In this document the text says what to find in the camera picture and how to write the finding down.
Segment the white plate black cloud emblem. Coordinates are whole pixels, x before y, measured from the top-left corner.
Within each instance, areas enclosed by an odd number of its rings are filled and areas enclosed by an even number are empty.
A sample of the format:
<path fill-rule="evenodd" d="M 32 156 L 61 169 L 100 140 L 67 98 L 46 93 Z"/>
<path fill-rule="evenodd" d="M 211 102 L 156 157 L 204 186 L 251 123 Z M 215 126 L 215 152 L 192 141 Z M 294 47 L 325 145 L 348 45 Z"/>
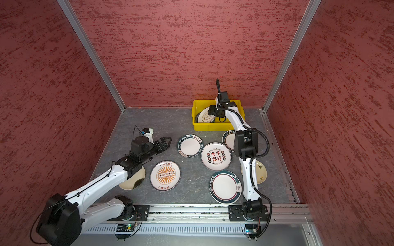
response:
<path fill-rule="evenodd" d="M 196 123 L 214 123 L 216 117 L 209 115 L 209 107 L 205 108 L 202 112 L 198 113 L 195 119 Z"/>

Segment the cream plate black floral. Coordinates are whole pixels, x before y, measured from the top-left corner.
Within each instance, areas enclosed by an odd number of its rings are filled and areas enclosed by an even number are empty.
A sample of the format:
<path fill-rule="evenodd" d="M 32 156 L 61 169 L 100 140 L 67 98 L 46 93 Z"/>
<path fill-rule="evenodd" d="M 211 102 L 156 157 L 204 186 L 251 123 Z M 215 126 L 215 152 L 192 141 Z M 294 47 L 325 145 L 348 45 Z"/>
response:
<path fill-rule="evenodd" d="M 146 177 L 146 170 L 144 167 L 135 173 L 130 179 L 126 180 L 123 183 L 119 184 L 119 187 L 123 190 L 133 190 L 136 189 L 145 179 Z"/>

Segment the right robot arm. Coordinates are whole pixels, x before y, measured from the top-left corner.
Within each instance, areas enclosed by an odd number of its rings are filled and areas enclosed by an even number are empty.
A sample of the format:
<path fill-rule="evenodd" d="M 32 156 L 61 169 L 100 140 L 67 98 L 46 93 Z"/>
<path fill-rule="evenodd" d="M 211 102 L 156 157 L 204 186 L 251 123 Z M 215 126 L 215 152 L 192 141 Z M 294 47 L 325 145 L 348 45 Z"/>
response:
<path fill-rule="evenodd" d="M 243 215 L 248 219 L 255 219 L 265 212 L 263 199 L 269 200 L 258 190 L 256 175 L 256 161 L 269 153 L 269 140 L 263 132 L 246 123 L 237 104 L 224 94 L 217 95 L 215 105 L 209 106 L 208 114 L 226 118 L 235 130 L 234 153 L 240 161 L 243 173 Z"/>

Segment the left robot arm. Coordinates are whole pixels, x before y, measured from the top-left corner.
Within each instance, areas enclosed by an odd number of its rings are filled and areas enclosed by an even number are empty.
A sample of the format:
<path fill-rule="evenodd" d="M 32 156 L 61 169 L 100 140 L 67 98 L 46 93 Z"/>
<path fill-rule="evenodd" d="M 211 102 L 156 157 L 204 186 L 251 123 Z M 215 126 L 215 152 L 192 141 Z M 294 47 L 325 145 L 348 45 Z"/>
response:
<path fill-rule="evenodd" d="M 111 167 L 99 177 L 66 195 L 56 193 L 50 197 L 31 231 L 43 238 L 44 244 L 69 246 L 82 232 L 109 219 L 137 219 L 139 214 L 133 201 L 123 195 L 97 206 L 94 203 L 114 187 L 131 179 L 154 156 L 168 150 L 171 142 L 170 137 L 154 141 L 151 133 L 143 132 L 131 142 L 129 154 L 112 162 Z"/>

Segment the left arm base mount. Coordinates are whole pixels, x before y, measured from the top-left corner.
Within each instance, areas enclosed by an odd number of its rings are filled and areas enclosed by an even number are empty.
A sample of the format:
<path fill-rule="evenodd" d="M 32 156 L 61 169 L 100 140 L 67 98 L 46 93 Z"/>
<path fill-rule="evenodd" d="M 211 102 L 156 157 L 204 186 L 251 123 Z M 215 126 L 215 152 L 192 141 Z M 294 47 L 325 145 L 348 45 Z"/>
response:
<path fill-rule="evenodd" d="M 108 221 L 146 221 L 149 214 L 150 205 L 126 206 L 120 216 Z"/>

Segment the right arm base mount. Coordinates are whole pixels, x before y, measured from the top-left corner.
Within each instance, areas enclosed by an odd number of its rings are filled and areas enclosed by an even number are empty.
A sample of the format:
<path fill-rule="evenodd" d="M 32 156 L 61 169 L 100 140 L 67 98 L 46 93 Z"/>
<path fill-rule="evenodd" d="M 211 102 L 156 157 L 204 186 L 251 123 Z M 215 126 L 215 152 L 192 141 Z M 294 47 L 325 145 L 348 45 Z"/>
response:
<path fill-rule="evenodd" d="M 230 221 L 237 222 L 266 222 L 269 217 L 268 209 L 265 205 L 252 209 L 246 209 L 242 205 L 230 205 L 228 206 L 228 214 Z"/>

